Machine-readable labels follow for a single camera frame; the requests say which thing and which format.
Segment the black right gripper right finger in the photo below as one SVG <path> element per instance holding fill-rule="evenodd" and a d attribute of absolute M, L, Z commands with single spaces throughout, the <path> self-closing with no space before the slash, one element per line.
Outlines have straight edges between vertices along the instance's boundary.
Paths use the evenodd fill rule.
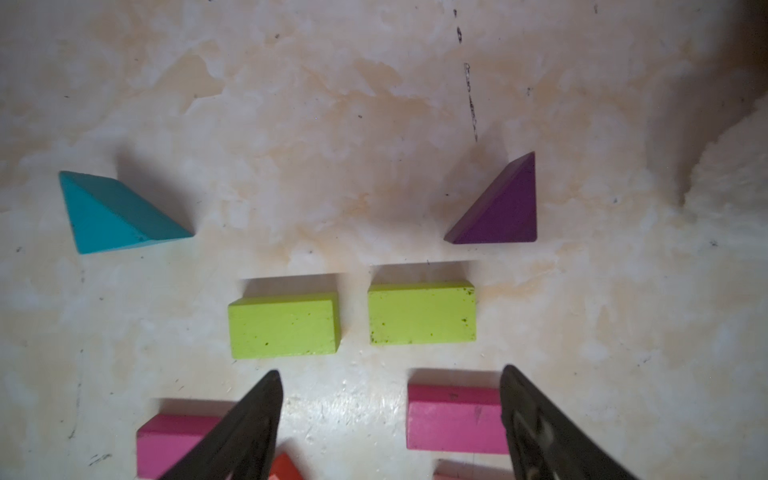
<path fill-rule="evenodd" d="M 501 419 L 517 479 L 633 479 L 517 367 L 500 377 Z"/>

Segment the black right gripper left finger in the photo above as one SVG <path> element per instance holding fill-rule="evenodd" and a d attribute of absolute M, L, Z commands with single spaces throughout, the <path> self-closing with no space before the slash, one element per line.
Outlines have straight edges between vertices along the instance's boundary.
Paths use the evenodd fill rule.
<path fill-rule="evenodd" d="M 161 479 L 266 480 L 283 398 L 281 376 L 271 370 Z"/>

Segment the magenta block under arm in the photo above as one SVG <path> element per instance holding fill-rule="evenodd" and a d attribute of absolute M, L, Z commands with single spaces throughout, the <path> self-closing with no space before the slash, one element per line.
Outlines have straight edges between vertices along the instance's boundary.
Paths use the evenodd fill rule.
<path fill-rule="evenodd" d="M 136 470 L 140 479 L 159 479 L 189 453 L 220 417 L 158 414 L 136 432 Z"/>

